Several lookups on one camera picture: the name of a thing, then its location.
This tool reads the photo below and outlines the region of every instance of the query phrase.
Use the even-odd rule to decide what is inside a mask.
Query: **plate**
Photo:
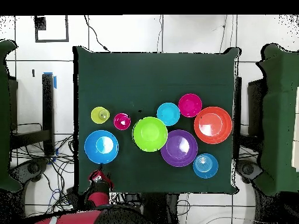
[[[91,111],[91,119],[96,124],[105,123],[108,120],[109,117],[110,117],[110,113],[104,107],[95,107]]]
[[[85,140],[84,151],[92,162],[106,164],[117,156],[119,143],[109,131],[94,131]]]
[[[202,179],[209,179],[218,171],[217,159],[208,153],[198,155],[193,162],[193,170]]]
[[[167,140],[168,131],[165,124],[158,118],[145,117],[133,127],[132,137],[135,144],[146,152],[161,149]]]
[[[194,136],[182,129],[176,129],[168,134],[161,154],[171,166],[184,167],[194,161],[197,150],[198,146]]]
[[[163,103],[157,110],[157,117],[162,120],[166,126],[171,126],[179,121],[180,110],[173,103]]]
[[[194,130],[203,142],[218,144],[226,140],[231,133],[231,117],[220,107],[204,108],[195,118]]]
[[[183,116],[192,118],[198,115],[203,104],[196,94],[188,93],[180,98],[178,106]]]
[[[131,119],[125,113],[118,113],[114,117],[113,123],[117,129],[123,131],[123,130],[126,130],[130,126]]]

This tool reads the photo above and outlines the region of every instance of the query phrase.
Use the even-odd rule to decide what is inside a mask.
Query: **table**
[[[84,152],[86,137],[96,130],[110,131],[119,142],[115,160],[103,165],[104,173],[111,174],[115,192],[236,193],[237,188],[231,185],[232,135],[222,143],[206,144],[195,134],[194,118],[182,115],[177,124],[168,127],[169,132],[189,131],[198,143],[198,154],[210,153],[217,158],[217,174],[205,180],[195,175],[192,164],[172,167],[163,160],[160,151],[141,151],[134,144],[131,132],[138,120],[156,117],[160,104],[177,104],[185,93],[199,95],[203,108],[222,107],[232,117],[234,59],[238,53],[237,48],[225,54],[164,54],[89,52],[83,47],[74,47],[75,68],[78,67],[79,166],[76,176],[79,193],[88,188],[88,176],[99,167]],[[91,111],[97,106],[110,111],[110,118],[104,124],[91,120]],[[131,117],[127,130],[114,127],[117,113]]]

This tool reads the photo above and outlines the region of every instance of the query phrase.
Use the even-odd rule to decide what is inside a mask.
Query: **blue tape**
[[[52,157],[52,159],[53,159],[53,162],[56,162],[56,157]]]
[[[53,80],[53,86],[54,86],[55,89],[57,88],[57,79],[56,79],[56,76],[54,77],[54,80]]]

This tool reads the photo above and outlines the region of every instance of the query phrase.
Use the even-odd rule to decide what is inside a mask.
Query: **magenta bowl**
[[[194,93],[188,93],[179,100],[179,110],[182,116],[192,118],[198,115],[203,104],[200,98]]]
[[[125,113],[118,113],[116,114],[116,116],[114,117],[114,126],[121,130],[124,131],[125,129],[127,129],[130,124],[131,124],[131,119],[130,117],[125,114]]]

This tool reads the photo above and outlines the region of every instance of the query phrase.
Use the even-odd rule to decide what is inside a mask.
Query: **white tile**
[[[15,40],[15,17],[0,16],[0,40]],[[7,60],[15,59],[15,51],[6,56]]]
[[[234,205],[255,206],[255,192],[251,184],[245,184],[240,175],[235,175],[235,184],[239,192],[234,194]]]
[[[57,19],[57,27],[61,27],[61,16],[55,18],[46,17],[46,25],[52,26],[50,22]],[[17,60],[72,60],[72,46],[88,46],[88,27],[84,16],[68,16],[69,42],[36,43],[33,16],[16,17],[16,50]],[[53,39],[60,34],[53,33]]]
[[[46,30],[39,30],[39,40],[64,40],[67,38],[65,16],[45,15]]]
[[[15,62],[7,61],[6,66],[7,66],[9,75],[10,76],[16,76]]]
[[[160,15],[89,16],[89,25],[95,29],[99,42],[111,52],[156,52],[161,30],[159,17]],[[96,41],[91,29],[90,50],[105,51]]]
[[[56,161],[56,164],[58,166],[61,165],[60,161]],[[68,165],[65,170],[72,171],[73,165]],[[57,179],[57,173],[53,169],[52,165],[48,164],[47,169],[44,172],[44,174],[48,177],[50,181],[50,186],[52,190],[58,189],[58,183],[59,188],[61,188],[61,182],[60,178]],[[64,181],[65,181],[65,189],[64,192],[66,193],[66,189],[74,186],[74,174],[73,173],[63,173],[62,174]],[[42,178],[40,181],[32,183],[30,182],[25,196],[25,204],[45,204],[45,205],[52,205],[55,203],[55,199],[58,199],[59,193],[54,194],[54,198],[52,197],[52,191],[49,188],[48,180],[44,175],[42,175]]]
[[[225,15],[164,15],[164,52],[219,53],[224,21]],[[230,46],[231,31],[232,16],[228,15],[222,53]]]
[[[296,141],[293,141],[292,167],[295,167],[296,171],[299,172],[299,142]]]
[[[242,78],[241,89],[241,124],[248,124],[248,83],[263,78],[263,73],[259,67],[251,63],[240,63],[239,76]],[[248,126],[241,126],[241,133],[248,134]]]
[[[52,72],[57,77],[54,89],[54,131],[74,131],[74,84],[72,62],[17,62],[18,123],[43,122],[43,88],[41,77]]]
[[[69,137],[68,135],[55,135],[55,142],[60,141],[65,139],[66,137]],[[60,143],[56,143],[55,147],[59,147],[61,145]],[[40,151],[39,148],[36,148],[32,145],[29,145],[28,150],[30,152],[31,155],[36,155],[36,156],[44,156],[43,153],[36,153],[34,151]],[[28,155],[25,155],[26,149],[25,147],[21,147],[21,149],[18,149],[19,151],[19,164],[21,164],[22,162],[25,162],[27,160],[29,160],[30,158],[20,158],[20,157],[28,157]],[[59,156],[65,156],[65,155],[72,155],[71,151],[69,150],[68,147],[68,142],[66,142],[65,144],[63,144],[62,147],[59,148]],[[59,160],[56,160],[55,163],[56,165],[54,165],[54,167],[56,168],[56,170],[62,174],[64,181],[65,181],[65,189],[64,192],[66,193],[66,189],[72,187],[74,185],[74,174],[73,173],[67,173],[67,172],[73,172],[74,171],[74,164],[62,164],[62,162],[67,162],[67,159],[64,158],[57,158]],[[62,169],[64,169],[67,172],[62,172],[62,170],[59,170],[58,167],[60,167]],[[52,188],[52,190],[55,190],[58,188],[58,179],[57,179],[57,173],[56,171],[53,169],[52,165],[48,164],[46,171],[44,172],[44,174],[48,177],[49,181],[50,181],[50,186]],[[50,198],[52,196],[52,191],[49,189],[48,186],[48,180],[46,179],[46,177],[44,175],[42,175],[41,180],[36,182],[36,183],[32,183],[30,182],[28,187],[27,187],[27,191],[26,191],[26,195],[25,195],[25,203],[26,204],[44,204],[44,205],[48,205],[55,203],[55,199],[52,199],[50,202]],[[54,197],[57,199],[59,196],[59,194],[55,194]]]
[[[213,193],[192,193],[189,196],[190,205],[231,205],[232,195]]]
[[[255,219],[255,207],[234,207],[232,224],[253,224]]]
[[[178,214],[181,211],[186,212],[178,207]],[[231,214],[231,207],[191,206],[178,218],[180,224],[231,224]]]
[[[260,51],[269,43],[297,51],[299,26],[295,19],[294,15],[238,15],[240,61],[260,61]]]
[[[48,210],[46,205],[25,205],[25,214],[27,217],[43,215]]]
[[[245,148],[243,146],[241,146],[239,149],[239,158],[240,159],[245,159],[245,160],[250,160],[252,162],[256,162],[257,156],[258,156],[258,153],[254,152],[251,149]]]
[[[299,141],[299,114],[295,115],[294,140]]]

